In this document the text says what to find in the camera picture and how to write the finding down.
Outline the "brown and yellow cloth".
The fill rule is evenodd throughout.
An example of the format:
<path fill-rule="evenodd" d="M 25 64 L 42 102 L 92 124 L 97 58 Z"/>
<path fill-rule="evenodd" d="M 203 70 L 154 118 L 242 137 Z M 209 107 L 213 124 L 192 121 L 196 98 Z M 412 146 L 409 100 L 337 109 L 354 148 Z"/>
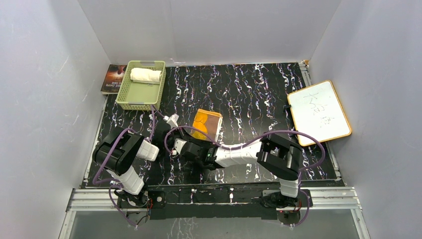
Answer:
<path fill-rule="evenodd" d="M 198 109 L 192 127 L 204 132 L 214 141 L 217 141 L 223 116 L 217 112 Z"/>

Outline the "light green plastic basket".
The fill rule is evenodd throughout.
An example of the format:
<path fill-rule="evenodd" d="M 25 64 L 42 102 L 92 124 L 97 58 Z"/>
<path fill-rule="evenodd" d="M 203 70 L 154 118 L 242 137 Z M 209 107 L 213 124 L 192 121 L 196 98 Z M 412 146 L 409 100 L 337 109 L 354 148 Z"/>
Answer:
<path fill-rule="evenodd" d="M 132 80 L 130 74 L 136 68 L 159 71 L 159 81 L 144 83 Z M 159 109 L 165 80 L 164 61 L 129 61 L 115 102 L 124 110 L 149 111 L 152 106 Z"/>

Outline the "white terry towel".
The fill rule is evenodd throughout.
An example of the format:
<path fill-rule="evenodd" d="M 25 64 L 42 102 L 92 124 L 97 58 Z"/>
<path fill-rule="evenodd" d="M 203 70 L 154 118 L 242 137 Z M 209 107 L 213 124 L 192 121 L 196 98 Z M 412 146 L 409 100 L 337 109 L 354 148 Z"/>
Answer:
<path fill-rule="evenodd" d="M 146 68 L 133 68 L 130 72 L 130 79 L 137 83 L 159 84 L 162 71 Z"/>

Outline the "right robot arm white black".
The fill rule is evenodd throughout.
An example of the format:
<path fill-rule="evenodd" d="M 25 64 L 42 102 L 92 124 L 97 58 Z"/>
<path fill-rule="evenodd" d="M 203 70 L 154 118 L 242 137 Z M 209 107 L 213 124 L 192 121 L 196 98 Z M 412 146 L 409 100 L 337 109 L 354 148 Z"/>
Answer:
<path fill-rule="evenodd" d="M 280 199 L 284 205 L 293 206 L 300 199 L 299 163 L 302 148 L 277 134 L 267 135 L 249 145 L 228 146 L 217 146 L 193 137 L 178 138 L 172 153 L 208 170 L 260 164 L 279 179 Z"/>

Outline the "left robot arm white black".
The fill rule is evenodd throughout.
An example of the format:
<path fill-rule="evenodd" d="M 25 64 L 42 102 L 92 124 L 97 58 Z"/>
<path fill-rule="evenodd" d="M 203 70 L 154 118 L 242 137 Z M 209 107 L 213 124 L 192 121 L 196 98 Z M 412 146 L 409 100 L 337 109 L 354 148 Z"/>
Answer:
<path fill-rule="evenodd" d="M 129 195 L 134 206 L 145 206 L 149 199 L 147 184 L 154 181 L 157 170 L 171 166 L 176 157 L 176 138 L 187 135 L 177 129 L 143 136 L 130 128 L 115 127 L 93 151 L 92 161 L 99 168 L 92 183 L 110 183 Z"/>

